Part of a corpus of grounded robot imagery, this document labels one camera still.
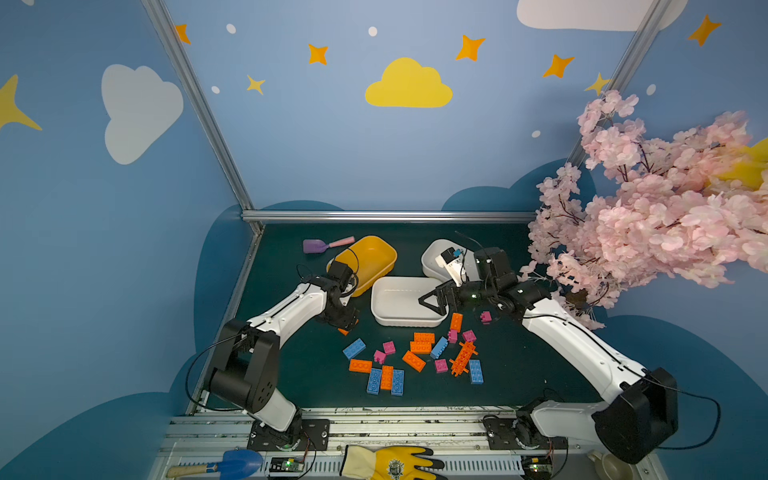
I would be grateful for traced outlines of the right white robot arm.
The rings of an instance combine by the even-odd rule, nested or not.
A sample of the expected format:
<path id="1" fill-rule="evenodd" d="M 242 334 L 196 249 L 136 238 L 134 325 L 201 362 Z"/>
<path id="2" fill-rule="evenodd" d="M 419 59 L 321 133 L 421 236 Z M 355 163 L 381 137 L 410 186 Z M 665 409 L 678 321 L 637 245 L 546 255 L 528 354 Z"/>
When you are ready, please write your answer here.
<path id="1" fill-rule="evenodd" d="M 470 301 L 487 301 L 552 347 L 592 385 L 597 403 L 534 400 L 513 423 L 516 442 L 535 449 L 550 438 L 599 443 L 620 460 L 637 464 L 677 432 L 678 389 L 666 370 L 650 371 L 597 337 L 571 316 L 545 287 L 522 281 L 496 247 L 473 255 L 471 279 L 462 251 L 449 247 L 435 264 L 449 278 L 419 298 L 440 314 Z"/>

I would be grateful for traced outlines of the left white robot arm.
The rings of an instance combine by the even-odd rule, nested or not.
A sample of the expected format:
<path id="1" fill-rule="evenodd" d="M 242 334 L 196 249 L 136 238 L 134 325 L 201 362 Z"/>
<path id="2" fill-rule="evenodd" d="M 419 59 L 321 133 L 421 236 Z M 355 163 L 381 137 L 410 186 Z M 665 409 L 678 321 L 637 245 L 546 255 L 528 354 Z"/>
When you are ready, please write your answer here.
<path id="1" fill-rule="evenodd" d="M 301 434 L 302 420 L 298 407 L 278 390 L 281 348 L 312 319 L 337 329 L 353 329 L 358 314 L 348 301 L 356 287 L 353 269 L 333 261 L 325 274 L 302 280 L 266 312 L 227 322 L 212 349 L 203 389 L 294 442 Z"/>

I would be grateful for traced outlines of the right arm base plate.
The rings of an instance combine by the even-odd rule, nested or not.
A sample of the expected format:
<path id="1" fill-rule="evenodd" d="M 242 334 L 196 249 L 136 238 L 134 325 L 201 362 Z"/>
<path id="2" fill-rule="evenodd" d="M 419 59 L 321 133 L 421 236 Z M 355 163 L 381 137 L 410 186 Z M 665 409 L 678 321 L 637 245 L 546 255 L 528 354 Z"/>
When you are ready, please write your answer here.
<path id="1" fill-rule="evenodd" d="M 564 437 L 545 437 L 528 420 L 486 415 L 481 420 L 491 450 L 566 450 Z"/>

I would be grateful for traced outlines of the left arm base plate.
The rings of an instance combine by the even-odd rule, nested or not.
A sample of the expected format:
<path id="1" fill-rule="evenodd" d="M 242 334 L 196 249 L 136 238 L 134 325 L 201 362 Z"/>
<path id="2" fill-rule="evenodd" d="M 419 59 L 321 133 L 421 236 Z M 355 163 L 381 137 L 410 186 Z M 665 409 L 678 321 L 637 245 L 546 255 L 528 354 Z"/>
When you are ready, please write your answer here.
<path id="1" fill-rule="evenodd" d="M 262 421 L 254 421 L 247 448 L 253 451 L 326 451 L 330 437 L 328 419 L 296 418 L 286 431 L 280 432 Z"/>

